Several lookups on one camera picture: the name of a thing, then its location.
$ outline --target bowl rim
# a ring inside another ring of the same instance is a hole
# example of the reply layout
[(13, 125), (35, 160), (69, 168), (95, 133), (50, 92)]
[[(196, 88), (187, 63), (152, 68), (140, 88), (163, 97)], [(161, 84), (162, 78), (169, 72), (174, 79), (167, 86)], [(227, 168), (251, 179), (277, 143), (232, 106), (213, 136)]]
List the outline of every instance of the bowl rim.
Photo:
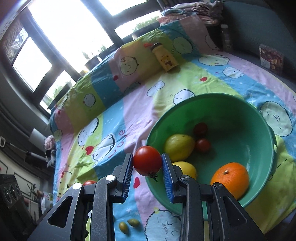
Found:
[[(266, 126), (267, 130), (268, 130), (268, 133), (269, 133), (269, 139), (270, 139), (270, 143), (272, 145), (272, 154), (271, 154), (271, 161), (270, 161), (270, 165), (269, 165), (269, 168), (268, 168), (268, 175), (266, 175), (264, 181), (262, 182), (260, 188), (256, 191), (255, 195), (253, 195), (252, 198), (250, 198), (242, 207), (245, 208), (247, 205), (249, 205), (258, 195), (259, 193), (261, 192), (261, 190), (263, 189), (263, 187), (265, 186), (265, 184), (267, 183), (267, 180), (269, 179), (270, 177), (270, 173), (271, 173), (271, 169), (272, 169), (272, 166), (273, 166), (273, 161), (274, 161), (274, 152), (273, 152), (273, 137), (272, 137), (272, 132), (270, 130), (270, 127), (269, 125), (267, 124), (267, 122), (265, 121), (265, 119), (263, 118), (263, 116), (260, 114), (260, 112), (258, 111), (258, 109), (256, 109), (253, 105), (251, 105), (250, 103), (248, 103), (247, 101), (245, 101), (244, 99), (242, 98), (239, 98), (237, 96), (234, 96), (234, 95), (230, 95), (230, 94), (225, 94), (225, 93), (205, 93), (205, 94), (200, 94), (200, 95), (195, 95), (195, 96), (192, 96), (188, 99), (185, 99), (183, 101), (181, 101), (180, 103), (174, 105), (173, 107), (171, 107), (169, 110), (167, 110), (159, 119), (158, 121), (155, 123), (155, 125), (152, 127), (151, 131), (149, 132), (149, 135), (147, 137), (147, 140), (146, 140), (146, 145), (148, 143), (148, 140), (151, 136), (151, 133), (153, 131), (153, 129), (155, 127), (157, 127), (158, 125), (160, 125), (160, 123), (163, 122), (163, 120), (165, 119), (166, 116), (168, 116), (171, 112), (173, 112), (176, 108), (180, 107), (180, 106), (183, 106), (185, 105), (186, 103), (188, 102), (191, 102), (192, 99), (201, 99), (201, 98), (210, 98), (212, 96), (222, 96), (222, 97), (226, 97), (226, 98), (233, 98), (233, 99), (236, 99), (242, 103), (245, 103), (247, 104), (248, 106), (250, 106), (253, 110), (255, 110), (255, 112), (257, 113), (257, 115), (259, 116), (259, 118), (263, 121), (264, 125)], [(160, 202), (161, 205), (163, 205), (166, 209), (168, 209), (169, 211), (173, 212), (173, 213), (176, 213), (175, 210), (172, 210), (171, 208), (167, 208), (166, 206), (166, 203), (163, 202), (162, 198), (158, 195), (158, 193), (155, 191), (155, 189), (152, 187), (151, 185), (151, 178), (148, 178), (146, 177), (146, 182), (147, 182), (147, 185), (150, 189), (150, 191), (152, 192), (153, 196), (157, 199), (158, 202)]]

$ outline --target plastic bottle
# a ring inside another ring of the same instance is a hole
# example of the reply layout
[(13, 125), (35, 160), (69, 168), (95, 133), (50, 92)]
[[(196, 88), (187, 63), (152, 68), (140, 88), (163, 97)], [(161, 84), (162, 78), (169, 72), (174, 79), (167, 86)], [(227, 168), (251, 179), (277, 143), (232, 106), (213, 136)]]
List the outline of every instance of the plastic bottle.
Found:
[(155, 54), (158, 62), (166, 72), (178, 65), (174, 56), (161, 43), (154, 44), (151, 47), (151, 51)]
[(227, 24), (221, 24), (221, 35), (222, 35), (223, 51), (232, 52), (233, 51), (233, 46), (232, 46), (232, 41), (230, 39)]

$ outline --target bedsheet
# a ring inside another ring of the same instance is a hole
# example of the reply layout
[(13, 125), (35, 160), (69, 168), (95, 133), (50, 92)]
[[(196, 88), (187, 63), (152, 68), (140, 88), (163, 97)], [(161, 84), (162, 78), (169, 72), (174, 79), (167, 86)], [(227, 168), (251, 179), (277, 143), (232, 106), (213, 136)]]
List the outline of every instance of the bedsheet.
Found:
[[(180, 68), (165, 73), (147, 43), (161, 42)], [(295, 207), (296, 94), (264, 69), (218, 52), (198, 16), (161, 26), (128, 43), (84, 76), (52, 109), (56, 202), (75, 182), (98, 180), (145, 144), (156, 121), (191, 96), (219, 92), (245, 99), (276, 134), (278, 166), (246, 207), (267, 232)], [(178, 240), (181, 218), (166, 210), (133, 171), (129, 196), (114, 204), (116, 240)], [(118, 224), (136, 218), (123, 234)]]

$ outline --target window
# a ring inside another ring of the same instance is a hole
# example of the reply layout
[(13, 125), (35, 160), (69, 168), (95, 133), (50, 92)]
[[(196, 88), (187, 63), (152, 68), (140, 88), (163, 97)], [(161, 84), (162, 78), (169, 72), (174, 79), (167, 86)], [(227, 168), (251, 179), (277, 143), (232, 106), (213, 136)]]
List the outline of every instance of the window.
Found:
[(79, 73), (113, 42), (80, 0), (34, 0), (28, 6), (42, 31)]
[(157, 0), (33, 0), (1, 39), (0, 61), (49, 117), (79, 73), (88, 71), (89, 60), (132, 41), (134, 31), (157, 22), (160, 10)]
[(13, 68), (32, 91), (35, 91), (51, 63), (29, 37), (13, 63)]
[(116, 1), (100, 0), (100, 2), (108, 10), (108, 12), (114, 16), (125, 9), (128, 9), (130, 7), (133, 7), (141, 3), (145, 3), (147, 2), (147, 0), (128, 0), (128, 1), (127, 0), (116, 0)]
[(115, 29), (115, 32), (118, 34), (120, 38), (123, 39), (124, 37), (132, 34), (136, 30), (139, 30), (145, 26), (148, 26), (149, 24), (156, 23), (157, 19), (160, 17), (161, 17), (161, 12), (159, 10), (152, 13), (148, 13), (142, 17), (139, 17), (132, 21), (124, 23), (123, 25)]
[(75, 85), (75, 81), (71, 78), (71, 76), (63, 71), (60, 76), (56, 79), (54, 84), (49, 88), (46, 95), (43, 97), (40, 105), (50, 113), (48, 107), (53, 102), (54, 98), (60, 93), (65, 85), (69, 85), (69, 88)]

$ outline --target screw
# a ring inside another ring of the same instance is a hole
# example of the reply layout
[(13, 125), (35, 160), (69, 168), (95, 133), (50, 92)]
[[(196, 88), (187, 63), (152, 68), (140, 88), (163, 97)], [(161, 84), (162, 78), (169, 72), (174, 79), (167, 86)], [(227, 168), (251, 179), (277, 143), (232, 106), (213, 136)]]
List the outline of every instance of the screw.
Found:
[(189, 176), (187, 176), (187, 175), (182, 175), (182, 176), (180, 176), (180, 178), (183, 181), (188, 181), (189, 180)]
[(222, 184), (221, 183), (214, 183), (214, 187), (218, 189), (222, 189)]
[(106, 176), (106, 180), (107, 181), (113, 181), (115, 179), (115, 176), (114, 175), (108, 175)]
[(74, 189), (74, 190), (77, 190), (77, 189), (79, 189), (79, 188), (81, 188), (81, 183), (74, 183), (73, 185), (72, 185), (72, 188)]

